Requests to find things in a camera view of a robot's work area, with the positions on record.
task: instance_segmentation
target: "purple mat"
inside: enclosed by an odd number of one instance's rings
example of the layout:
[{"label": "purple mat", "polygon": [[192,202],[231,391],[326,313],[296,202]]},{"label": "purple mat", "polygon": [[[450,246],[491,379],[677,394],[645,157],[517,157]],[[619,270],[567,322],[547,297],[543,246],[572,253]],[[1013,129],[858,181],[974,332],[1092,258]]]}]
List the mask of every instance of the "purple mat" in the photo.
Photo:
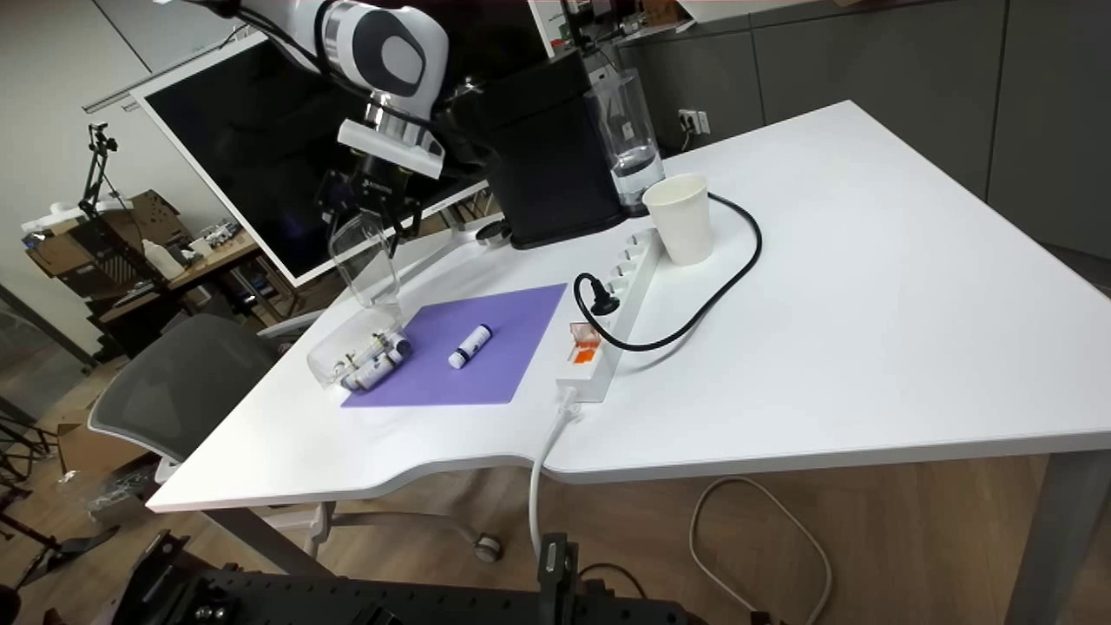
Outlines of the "purple mat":
[{"label": "purple mat", "polygon": [[[412,357],[370,391],[346,394],[343,407],[510,401],[560,296],[561,285],[547,285],[424,304],[407,326]],[[450,366],[448,352],[478,322],[493,329],[491,342],[464,366]]]}]

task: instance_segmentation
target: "office chair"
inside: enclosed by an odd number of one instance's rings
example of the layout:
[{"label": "office chair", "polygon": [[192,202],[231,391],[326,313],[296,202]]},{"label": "office chair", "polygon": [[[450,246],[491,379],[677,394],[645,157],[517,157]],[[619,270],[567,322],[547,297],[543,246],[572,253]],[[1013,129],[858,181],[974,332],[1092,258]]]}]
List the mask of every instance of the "office chair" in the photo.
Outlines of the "office chair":
[{"label": "office chair", "polygon": [[[86,425],[148,446],[167,460],[184,460],[273,359],[278,348],[245,326],[208,313],[189,315],[128,359],[90,408]],[[259,517],[273,528],[288,528],[288,512],[259,511]],[[436,519],[468,536],[478,560],[501,560],[495,536],[476,535],[436,512],[337,512],[332,504],[318,504],[315,512],[308,519],[300,517],[300,523],[308,523],[308,555],[315,560],[332,523],[366,523],[380,517]]]}]

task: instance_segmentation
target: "wall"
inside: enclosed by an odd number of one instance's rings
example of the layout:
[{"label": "wall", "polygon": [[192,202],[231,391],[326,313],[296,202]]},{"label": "wall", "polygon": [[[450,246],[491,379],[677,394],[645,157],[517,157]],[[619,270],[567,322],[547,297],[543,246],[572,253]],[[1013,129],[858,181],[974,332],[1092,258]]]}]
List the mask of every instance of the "wall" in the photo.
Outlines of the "wall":
[{"label": "wall", "polygon": [[[0,3],[0,285],[86,349],[97,349],[97,329],[82,300],[23,258],[16,225],[52,202],[76,202],[90,122],[81,107],[143,77],[143,63],[90,0]],[[121,195],[155,188],[192,227],[226,216],[153,122],[128,109],[105,116],[121,141],[109,171]]]}]

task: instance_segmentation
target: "extension cord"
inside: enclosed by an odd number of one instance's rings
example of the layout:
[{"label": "extension cord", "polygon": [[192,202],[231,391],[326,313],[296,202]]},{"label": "extension cord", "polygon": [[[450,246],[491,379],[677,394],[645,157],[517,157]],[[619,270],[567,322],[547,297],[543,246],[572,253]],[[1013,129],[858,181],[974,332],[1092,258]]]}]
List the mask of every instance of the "extension cord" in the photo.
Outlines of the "extension cord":
[{"label": "extension cord", "polygon": [[[610,260],[610,268],[603,270],[603,289],[623,300],[610,315],[598,315],[598,322],[610,332],[610,336],[627,336],[633,322],[638,315],[638,304],[645,300],[645,290],[652,285],[652,270],[658,264],[658,232],[645,227],[635,232],[623,242],[619,258]],[[575,320],[580,332],[589,332],[586,340],[575,336],[572,349],[561,363],[561,370],[554,373],[554,385],[561,391],[572,391],[580,401],[601,401],[603,391],[613,380],[623,349],[603,342],[586,320]]]}]

